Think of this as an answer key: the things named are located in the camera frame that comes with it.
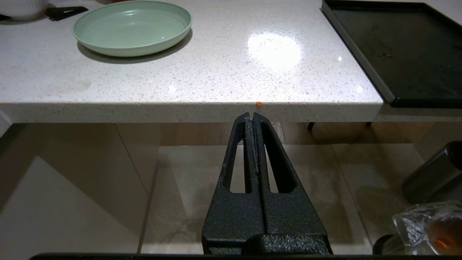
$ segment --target speckled quartz countertop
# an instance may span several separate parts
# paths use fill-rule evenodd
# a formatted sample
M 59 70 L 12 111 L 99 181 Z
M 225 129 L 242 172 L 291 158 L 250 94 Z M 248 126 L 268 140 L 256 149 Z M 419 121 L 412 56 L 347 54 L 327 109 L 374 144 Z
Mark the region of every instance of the speckled quartz countertop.
M 51 2 L 94 9 L 102 1 Z M 259 111 L 275 121 L 370 121 L 383 111 L 382 98 L 324 17 L 320 0 L 168 2 L 191 13 L 192 31 L 177 46 L 142 58 L 110 58 L 77 44 L 71 28 L 83 14 L 0 23 L 4 117 L 227 122 Z M 431 3 L 460 18 L 457 1 Z

